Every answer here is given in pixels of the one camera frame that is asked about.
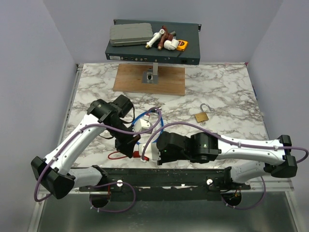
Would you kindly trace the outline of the red cable lock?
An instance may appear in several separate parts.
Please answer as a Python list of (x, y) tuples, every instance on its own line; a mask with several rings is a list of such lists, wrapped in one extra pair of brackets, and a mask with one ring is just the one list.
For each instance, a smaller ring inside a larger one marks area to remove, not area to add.
[[(139, 152), (138, 151), (134, 151), (133, 152), (133, 155), (132, 155), (132, 158), (139, 158), (140, 155), (139, 155)], [(112, 152), (110, 153), (107, 158), (109, 160), (121, 160), (121, 159), (125, 159), (125, 158), (128, 158), (128, 156), (125, 156), (125, 155), (120, 155), (118, 151), (115, 151), (115, 152)]]

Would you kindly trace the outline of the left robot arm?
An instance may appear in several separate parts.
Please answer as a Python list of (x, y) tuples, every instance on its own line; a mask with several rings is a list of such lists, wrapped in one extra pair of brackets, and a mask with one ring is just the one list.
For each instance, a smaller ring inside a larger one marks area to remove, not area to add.
[(124, 95), (113, 102), (102, 99), (90, 104), (85, 116), (74, 131), (44, 158), (35, 157), (31, 167), (37, 180), (35, 190), (42, 185), (56, 199), (64, 198), (73, 188), (92, 186), (101, 191), (106, 188), (105, 172), (98, 166), (74, 170), (72, 165), (88, 145), (107, 130), (115, 138), (115, 148), (131, 158), (139, 135), (134, 135), (121, 121), (134, 107)]

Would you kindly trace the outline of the brown pipe fitting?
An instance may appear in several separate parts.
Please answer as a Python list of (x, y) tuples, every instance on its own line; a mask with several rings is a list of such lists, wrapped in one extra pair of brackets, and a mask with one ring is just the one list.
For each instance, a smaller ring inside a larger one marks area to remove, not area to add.
[(161, 50), (163, 49), (163, 47), (164, 47), (164, 42), (165, 42), (166, 40), (172, 41), (172, 39), (173, 39), (173, 37), (174, 37), (171, 33), (168, 32), (168, 29), (166, 28), (166, 26), (162, 26), (161, 29), (164, 30), (164, 33), (163, 33), (163, 35), (161, 36), (160, 41), (159, 41), (158, 46), (157, 46), (157, 49), (158, 49), (159, 51), (161, 51)]

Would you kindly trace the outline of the dark teal rack device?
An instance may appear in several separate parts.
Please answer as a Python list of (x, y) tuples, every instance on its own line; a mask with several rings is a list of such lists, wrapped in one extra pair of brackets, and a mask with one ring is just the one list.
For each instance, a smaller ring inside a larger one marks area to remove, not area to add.
[(177, 49), (171, 51), (163, 48), (158, 50), (156, 44), (151, 48), (145, 48), (144, 44), (130, 46), (112, 46), (108, 43), (105, 55), (107, 60), (133, 61), (165, 64), (198, 65), (200, 62), (199, 31), (200, 25), (196, 23), (179, 23), (165, 21), (145, 21), (145, 20), (114, 20), (115, 25), (149, 23), (153, 32), (158, 32), (165, 26), (169, 32), (176, 32), (176, 39), (188, 42), (184, 51)]

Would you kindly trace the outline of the metal stand post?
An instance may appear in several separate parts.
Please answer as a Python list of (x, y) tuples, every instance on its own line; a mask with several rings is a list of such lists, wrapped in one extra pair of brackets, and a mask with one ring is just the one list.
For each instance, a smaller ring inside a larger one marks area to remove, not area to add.
[(143, 84), (158, 84), (158, 63), (154, 62), (153, 66), (143, 72), (142, 83)]

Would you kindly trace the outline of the grey plastic case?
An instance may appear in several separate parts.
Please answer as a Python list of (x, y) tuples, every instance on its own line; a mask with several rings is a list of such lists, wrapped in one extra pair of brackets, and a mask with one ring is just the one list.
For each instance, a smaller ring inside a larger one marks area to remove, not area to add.
[(112, 46), (129, 46), (146, 44), (153, 37), (149, 23), (119, 24), (110, 27)]

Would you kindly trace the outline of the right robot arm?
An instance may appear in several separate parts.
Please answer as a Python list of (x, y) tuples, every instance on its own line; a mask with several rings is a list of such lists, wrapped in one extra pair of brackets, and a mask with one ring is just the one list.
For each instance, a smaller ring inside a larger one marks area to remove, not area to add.
[(214, 136), (199, 132), (190, 137), (173, 132), (159, 135), (158, 165), (178, 160), (204, 164), (216, 160), (246, 160), (247, 163), (231, 167), (222, 177), (227, 189), (234, 189), (246, 181), (270, 175), (276, 178), (291, 178), (297, 173), (297, 163), (291, 155), (291, 139), (282, 135), (268, 141), (242, 140), (227, 136)]

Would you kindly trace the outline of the white straight pipe fitting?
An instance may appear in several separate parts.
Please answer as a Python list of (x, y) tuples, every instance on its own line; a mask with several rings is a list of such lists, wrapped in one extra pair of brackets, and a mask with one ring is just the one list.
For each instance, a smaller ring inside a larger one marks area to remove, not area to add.
[(161, 29), (159, 32), (154, 33), (152, 39), (146, 43), (146, 46), (145, 46), (145, 47), (146, 47), (147, 49), (151, 48), (152, 45), (153, 45), (157, 40), (159, 40), (159, 39), (161, 38), (162, 35), (164, 35), (164, 33), (165, 33), (165, 30), (164, 30), (164, 29)]

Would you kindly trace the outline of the brass padlock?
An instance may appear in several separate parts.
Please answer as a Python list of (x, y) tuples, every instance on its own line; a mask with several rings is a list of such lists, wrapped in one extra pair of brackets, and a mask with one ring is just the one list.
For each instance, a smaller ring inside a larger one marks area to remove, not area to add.
[(208, 109), (211, 111), (211, 107), (208, 104), (202, 103), (199, 107), (200, 112), (194, 115), (197, 123), (203, 123), (209, 120), (207, 113), (203, 110), (204, 106), (207, 106)]

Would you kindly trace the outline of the white elbow pipe fitting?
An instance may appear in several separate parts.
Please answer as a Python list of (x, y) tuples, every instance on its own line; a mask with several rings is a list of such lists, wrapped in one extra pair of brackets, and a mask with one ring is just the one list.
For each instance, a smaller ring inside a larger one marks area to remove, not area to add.
[(172, 41), (166, 40), (164, 42), (164, 48), (170, 51), (176, 50), (178, 45), (179, 45), (179, 41), (176, 39), (173, 39)]

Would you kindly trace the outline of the black mounting rail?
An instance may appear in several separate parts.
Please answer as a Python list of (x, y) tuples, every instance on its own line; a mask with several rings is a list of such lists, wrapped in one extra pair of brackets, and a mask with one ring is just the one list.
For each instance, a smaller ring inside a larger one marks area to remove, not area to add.
[(81, 192), (102, 196), (110, 192), (112, 201), (129, 201), (132, 190), (138, 201), (221, 200), (225, 190), (250, 190), (232, 180), (230, 168), (224, 169), (142, 169), (103, 168), (99, 188), (89, 185)]

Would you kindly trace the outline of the aluminium frame profile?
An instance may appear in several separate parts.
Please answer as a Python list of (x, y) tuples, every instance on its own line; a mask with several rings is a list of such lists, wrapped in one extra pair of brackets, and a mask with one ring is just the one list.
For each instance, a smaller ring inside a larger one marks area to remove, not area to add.
[[(266, 187), (267, 192), (285, 192), (285, 191), (294, 191), (294, 187), (292, 184), (292, 181), (290, 179), (281, 179), (281, 180), (270, 180), (266, 179), (264, 182), (262, 181), (261, 178), (255, 178), (253, 180), (247, 181), (249, 185), (246, 185), (244, 187), (241, 187), (241, 191), (262, 191), (264, 189), (263, 186)], [(116, 184), (112, 184), (111, 188), (112, 190), (121, 190), (121, 187), (124, 185), (124, 182), (121, 179), (116, 179)], [(210, 187), (214, 189), (214, 180), (211, 185), (207, 185), (206, 187)], [(141, 189), (150, 189), (153, 187), (150, 186), (142, 186), (139, 187)], [(162, 186), (158, 187), (161, 189), (193, 189), (197, 188), (197, 185), (189, 185), (189, 184), (181, 184), (178, 186)], [(102, 190), (103, 187), (100, 188), (95, 188), (94, 186), (90, 187), (80, 187), (80, 188), (74, 188), (70, 190), (69, 194), (71, 193), (80, 193), (80, 192), (107, 192), (107, 190)], [(38, 188), (37, 195), (39, 194), (50, 194), (49, 191), (47, 191), (43, 186)]]

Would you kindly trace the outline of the wooden board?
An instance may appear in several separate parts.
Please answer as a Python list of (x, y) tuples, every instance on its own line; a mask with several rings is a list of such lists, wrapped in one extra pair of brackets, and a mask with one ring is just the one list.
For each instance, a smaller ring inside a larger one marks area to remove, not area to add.
[(151, 67), (149, 65), (120, 64), (115, 77), (113, 91), (185, 95), (185, 68), (159, 66), (158, 84), (143, 84), (143, 72)]

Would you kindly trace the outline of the yellow tape measure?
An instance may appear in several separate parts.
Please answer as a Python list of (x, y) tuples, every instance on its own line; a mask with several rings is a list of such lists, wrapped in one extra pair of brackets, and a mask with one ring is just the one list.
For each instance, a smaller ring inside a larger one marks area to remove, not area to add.
[(189, 42), (188, 41), (184, 41), (184, 40), (178, 40), (178, 46), (176, 48), (176, 50), (178, 51), (184, 51), (187, 46), (189, 45)]

